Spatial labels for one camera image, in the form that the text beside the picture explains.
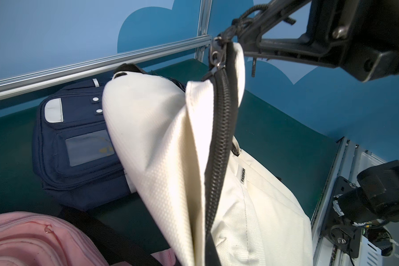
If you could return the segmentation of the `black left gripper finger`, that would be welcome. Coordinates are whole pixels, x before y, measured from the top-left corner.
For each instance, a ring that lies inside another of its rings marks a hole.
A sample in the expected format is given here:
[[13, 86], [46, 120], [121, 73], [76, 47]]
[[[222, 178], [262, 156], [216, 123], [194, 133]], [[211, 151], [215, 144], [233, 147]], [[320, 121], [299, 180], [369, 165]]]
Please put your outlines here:
[[205, 242], [205, 266], [221, 266], [217, 249], [210, 233], [207, 235]]

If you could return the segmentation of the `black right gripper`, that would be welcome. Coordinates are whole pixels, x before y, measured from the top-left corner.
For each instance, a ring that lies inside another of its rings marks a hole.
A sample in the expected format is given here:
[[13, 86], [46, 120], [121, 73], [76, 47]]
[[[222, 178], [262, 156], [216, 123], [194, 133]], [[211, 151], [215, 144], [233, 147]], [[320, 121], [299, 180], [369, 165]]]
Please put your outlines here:
[[[298, 22], [292, 14], [305, 6], [305, 33], [278, 34]], [[232, 26], [254, 59], [340, 67], [361, 82], [399, 75], [399, 1], [270, 1], [248, 9]]]

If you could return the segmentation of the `beige and navy backpack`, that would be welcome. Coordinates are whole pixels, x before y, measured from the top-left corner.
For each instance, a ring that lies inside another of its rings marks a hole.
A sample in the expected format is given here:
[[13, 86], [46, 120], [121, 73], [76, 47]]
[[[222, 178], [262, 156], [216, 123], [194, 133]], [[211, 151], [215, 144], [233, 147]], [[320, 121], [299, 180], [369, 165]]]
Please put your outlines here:
[[183, 266], [310, 266], [311, 223], [294, 194], [234, 137], [242, 46], [217, 39], [211, 71], [185, 87], [122, 64], [103, 92], [114, 149]]

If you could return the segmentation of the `pink backpack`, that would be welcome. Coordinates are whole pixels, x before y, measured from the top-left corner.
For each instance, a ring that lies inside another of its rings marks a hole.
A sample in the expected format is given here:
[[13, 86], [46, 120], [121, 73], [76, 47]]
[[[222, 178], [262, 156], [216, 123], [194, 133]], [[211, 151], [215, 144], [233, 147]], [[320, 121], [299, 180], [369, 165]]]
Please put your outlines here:
[[177, 266], [172, 249], [149, 254], [87, 213], [0, 214], [0, 266]]

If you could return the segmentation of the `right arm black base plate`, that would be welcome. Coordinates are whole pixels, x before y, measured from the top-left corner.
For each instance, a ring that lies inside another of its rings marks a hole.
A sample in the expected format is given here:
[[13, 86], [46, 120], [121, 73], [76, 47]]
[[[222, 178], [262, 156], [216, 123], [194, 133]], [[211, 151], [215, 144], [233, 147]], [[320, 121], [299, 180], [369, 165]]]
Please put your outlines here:
[[362, 229], [353, 226], [346, 216], [341, 215], [345, 212], [340, 210], [338, 204], [339, 198], [350, 191], [353, 191], [351, 183], [339, 176], [332, 189], [329, 206], [321, 228], [321, 236], [327, 238], [352, 259], [356, 259], [359, 257]]

